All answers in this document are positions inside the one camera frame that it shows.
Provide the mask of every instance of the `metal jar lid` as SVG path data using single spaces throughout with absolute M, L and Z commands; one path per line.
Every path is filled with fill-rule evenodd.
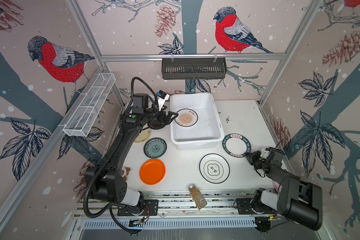
M 192 187 L 196 187 L 196 185 L 191 184 L 191 185 L 188 187 L 188 190 L 191 190 Z

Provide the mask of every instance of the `plate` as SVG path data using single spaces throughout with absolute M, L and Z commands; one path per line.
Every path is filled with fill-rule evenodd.
M 251 143 L 244 136 L 233 133 L 225 136 L 223 139 L 223 148 L 231 156 L 245 157 L 247 153 L 251 152 Z M 235 151 L 240 151 L 242 154 L 232 153 Z
M 175 118 L 175 122 L 182 127 L 190 127 L 197 122 L 197 113 L 191 109 L 184 108 L 177 111 L 177 113 L 179 115 Z
M 140 179 L 148 185 L 157 184 L 164 175 L 165 165 L 158 159 L 149 159 L 140 168 Z
M 202 158 L 199 169 L 205 180 L 216 184 L 224 182 L 230 172 L 228 162 L 224 157 L 213 153 Z
M 144 154 L 149 158 L 161 157 L 166 150 L 167 143 L 159 137 L 149 139 L 144 145 Z
M 147 140 L 149 138 L 149 136 L 151 135 L 151 129 L 145 129 L 144 131 L 141 131 L 140 134 L 136 137 L 135 142 L 144 142 L 145 140 Z

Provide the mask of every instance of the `orange plate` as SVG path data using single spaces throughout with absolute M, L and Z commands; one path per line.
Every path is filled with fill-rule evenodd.
M 157 184 L 164 178 L 165 166 L 158 159 L 149 159 L 140 168 L 140 179 L 148 185 Z

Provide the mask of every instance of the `black metal shelf basket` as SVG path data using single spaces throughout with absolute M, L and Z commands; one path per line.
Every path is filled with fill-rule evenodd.
M 227 72 L 225 58 L 163 58 L 163 79 L 223 79 Z

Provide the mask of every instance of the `white mesh basket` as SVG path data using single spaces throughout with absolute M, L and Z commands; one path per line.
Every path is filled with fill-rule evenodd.
M 96 81 L 63 129 L 68 136 L 86 137 L 88 135 L 114 83 L 113 73 L 100 73 L 97 76 Z

